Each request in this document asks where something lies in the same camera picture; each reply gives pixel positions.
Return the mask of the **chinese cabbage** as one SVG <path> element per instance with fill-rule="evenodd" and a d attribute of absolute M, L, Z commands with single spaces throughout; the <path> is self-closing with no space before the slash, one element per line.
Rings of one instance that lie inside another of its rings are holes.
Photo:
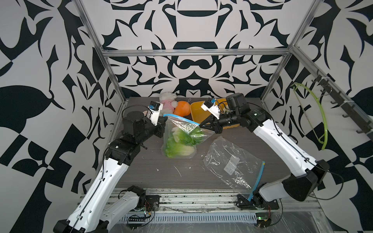
<path fill-rule="evenodd" d="M 189 133 L 178 127 L 174 127 L 172 132 L 176 142 L 189 146 L 199 145 L 208 138 L 208 135 L 200 127 L 196 127 Z"/>
<path fill-rule="evenodd" d="M 164 151 L 166 156 L 169 158 L 188 157 L 195 153 L 195 148 L 193 146 L 178 143 L 174 138 L 169 137 Z"/>

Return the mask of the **clear zipper bag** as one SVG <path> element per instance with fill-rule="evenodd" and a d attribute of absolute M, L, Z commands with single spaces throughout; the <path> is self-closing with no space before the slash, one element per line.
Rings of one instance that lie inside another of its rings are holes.
<path fill-rule="evenodd" d="M 263 160 L 222 136 L 210 145 L 204 164 L 224 184 L 243 191 L 249 201 L 254 196 L 265 167 Z"/>
<path fill-rule="evenodd" d="M 214 132 L 202 129 L 199 123 L 184 117 L 165 114 L 167 118 L 163 135 L 162 153 L 168 158 L 192 158 L 197 146 L 214 135 Z"/>

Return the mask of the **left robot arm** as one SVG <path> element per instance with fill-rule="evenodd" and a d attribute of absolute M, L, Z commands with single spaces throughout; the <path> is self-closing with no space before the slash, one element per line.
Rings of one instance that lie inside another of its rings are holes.
<path fill-rule="evenodd" d="M 145 205 L 145 190 L 129 187 L 122 198 L 105 208 L 114 188 L 152 136 L 161 138 L 166 116 L 133 111 L 123 119 L 123 130 L 104 152 L 103 165 L 82 202 L 68 219 L 56 223 L 55 233 L 108 233 L 131 210 Z"/>

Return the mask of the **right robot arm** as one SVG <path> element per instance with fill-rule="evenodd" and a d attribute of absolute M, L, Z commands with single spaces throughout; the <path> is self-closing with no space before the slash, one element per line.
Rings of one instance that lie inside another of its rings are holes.
<path fill-rule="evenodd" d="M 266 183 L 256 190 L 259 203 L 272 202 L 284 197 L 303 202 L 321 183 L 329 171 L 329 164 L 317 161 L 294 143 L 280 130 L 272 116 L 262 107 L 252 109 L 241 93 L 226 97 L 228 112 L 222 113 L 216 99 L 208 99 L 201 108 L 210 115 L 200 128 L 222 133 L 224 127 L 240 125 L 261 138 L 282 159 L 290 175 L 272 183 Z"/>

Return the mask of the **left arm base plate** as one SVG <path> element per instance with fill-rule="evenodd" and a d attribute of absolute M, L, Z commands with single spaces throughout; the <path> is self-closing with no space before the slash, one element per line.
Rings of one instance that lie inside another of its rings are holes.
<path fill-rule="evenodd" d="M 156 211 L 159 208 L 160 196 L 159 195 L 146 195 L 141 196 L 133 211 Z"/>

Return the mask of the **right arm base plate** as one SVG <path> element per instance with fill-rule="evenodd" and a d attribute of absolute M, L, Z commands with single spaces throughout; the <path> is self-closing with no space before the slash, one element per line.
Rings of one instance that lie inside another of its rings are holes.
<path fill-rule="evenodd" d="M 278 210 L 278 201 L 267 202 L 259 194 L 254 194 L 251 199 L 249 197 L 238 194 L 236 206 L 240 210 Z"/>

